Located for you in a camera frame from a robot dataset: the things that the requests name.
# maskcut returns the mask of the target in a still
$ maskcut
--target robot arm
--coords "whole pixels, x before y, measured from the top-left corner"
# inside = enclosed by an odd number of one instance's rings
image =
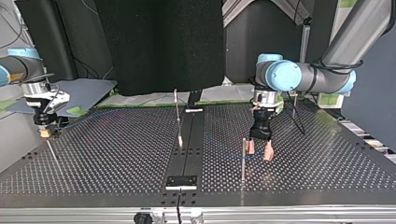
[[[48,76],[36,49],[9,49],[8,56],[0,58],[0,87],[21,85],[42,137],[50,137],[50,127],[58,120],[56,112],[70,100],[69,94],[48,83]]]
[[[276,108],[274,92],[343,94],[351,91],[356,81],[353,69],[362,64],[363,56],[389,28],[394,2],[359,0],[318,63],[294,63],[278,54],[260,55],[253,80],[255,124],[250,136],[270,140],[269,120]]]

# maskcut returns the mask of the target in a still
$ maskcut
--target gray panel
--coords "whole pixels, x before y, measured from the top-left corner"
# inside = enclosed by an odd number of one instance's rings
[[[176,146],[175,113],[174,107],[95,110],[52,140],[59,163],[42,147],[2,173],[0,206],[70,206],[72,199],[80,202],[74,206],[160,205]]]
[[[363,58],[343,115],[383,144],[396,148],[396,29],[382,36]]]
[[[242,138],[253,123],[249,105],[206,106],[202,184],[195,204],[396,203],[388,196],[396,192],[396,167],[390,161],[362,150],[363,142],[325,112],[306,105],[299,110],[306,135],[295,127],[290,109],[276,117],[276,157],[264,161],[263,141],[256,140],[256,155],[246,156],[243,186]]]

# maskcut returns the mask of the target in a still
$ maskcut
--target black backdrop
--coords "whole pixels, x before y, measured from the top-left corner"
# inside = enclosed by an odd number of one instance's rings
[[[95,0],[123,95],[221,84],[221,0]]]

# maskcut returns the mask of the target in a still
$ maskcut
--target black cable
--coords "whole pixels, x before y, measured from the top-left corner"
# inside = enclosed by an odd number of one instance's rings
[[[315,103],[317,103],[317,105],[318,105],[318,100],[317,100],[317,98],[315,97],[314,93],[311,92],[311,96],[312,96],[312,98],[314,98]]]
[[[5,116],[3,116],[2,118],[0,118],[0,120],[1,120],[1,119],[6,119],[6,118],[8,118],[8,117],[10,117],[10,116],[12,116],[12,115],[14,115],[14,114],[16,114],[16,112],[13,112],[13,113],[11,113],[11,114],[9,114],[9,115],[5,115]]]
[[[343,72],[337,72],[336,70],[345,70],[345,69],[356,69],[359,68],[360,66],[363,65],[363,60],[360,60],[358,63],[355,64],[350,64],[350,65],[342,65],[342,66],[329,66],[324,64],[322,58],[319,58],[315,61],[313,61],[311,64],[311,67],[317,68],[317,69],[324,69],[329,72],[332,72],[336,75],[349,75],[350,73],[343,73]]]
[[[300,3],[301,3],[301,0],[298,0],[296,10],[294,11],[294,18],[293,18],[294,23],[296,23],[298,6],[300,5]]]
[[[396,0],[391,0],[390,19],[389,19],[388,28],[384,31],[384,34],[382,35],[385,35],[389,31],[391,31],[395,23],[396,23]]]
[[[11,41],[10,43],[1,46],[0,49],[6,48],[6,47],[12,45],[13,43],[17,42],[17,40],[21,38],[22,32],[23,32],[23,26],[21,25],[20,33],[18,34],[17,38],[15,38],[15,39],[14,39],[13,41]]]
[[[178,199],[177,199],[177,207],[176,207],[176,211],[177,211],[177,220],[178,220],[178,224],[182,224],[182,220],[181,220],[181,214],[180,214],[180,193],[181,191],[178,193]]]
[[[298,125],[297,121],[295,120],[295,118],[294,118],[293,116],[291,116],[291,119],[293,120],[293,122],[294,122],[294,124],[296,125],[296,127],[298,128],[298,130],[299,130],[303,135],[305,135],[305,127],[304,127],[303,122],[301,121],[300,113],[298,112],[296,106],[294,105],[293,100],[291,99],[291,96],[290,96],[290,94],[289,94],[288,91],[286,91],[286,94],[289,96],[290,103],[291,103],[291,105],[292,105],[294,111],[296,112],[297,119],[300,121],[301,127]]]
[[[76,58],[75,56],[73,56],[73,59],[76,62],[78,62],[86,70],[86,72],[87,72],[87,76],[86,77],[88,77],[88,74],[91,74],[93,77],[99,78],[99,73],[94,68],[92,68],[88,64],[84,63],[82,60]]]
[[[11,28],[11,30],[14,32],[14,34],[15,34],[15,35],[18,35],[18,31],[16,31],[16,30],[14,29],[14,27],[12,27],[11,23],[7,20],[7,18],[6,18],[5,16],[3,16],[1,13],[0,13],[0,16],[1,16],[1,17],[3,18],[3,20],[6,22],[6,24],[8,25],[8,27]],[[27,40],[25,40],[24,38],[22,38],[22,36],[21,36],[21,41],[23,41],[23,43],[25,43],[25,44],[27,44],[27,45],[29,45],[29,46],[32,47],[32,44],[29,43],[29,42],[28,42]]]

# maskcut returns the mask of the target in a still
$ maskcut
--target perforated metal table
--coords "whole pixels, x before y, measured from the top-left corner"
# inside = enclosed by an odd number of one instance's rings
[[[249,105],[182,112],[183,148],[174,107],[95,109],[52,140],[59,160],[41,146],[0,174],[0,207],[396,204],[391,161],[310,103],[298,108],[306,134],[286,106],[272,123],[275,159],[264,161],[256,141],[244,184]],[[165,190],[168,176],[183,175],[197,176],[197,190]]]

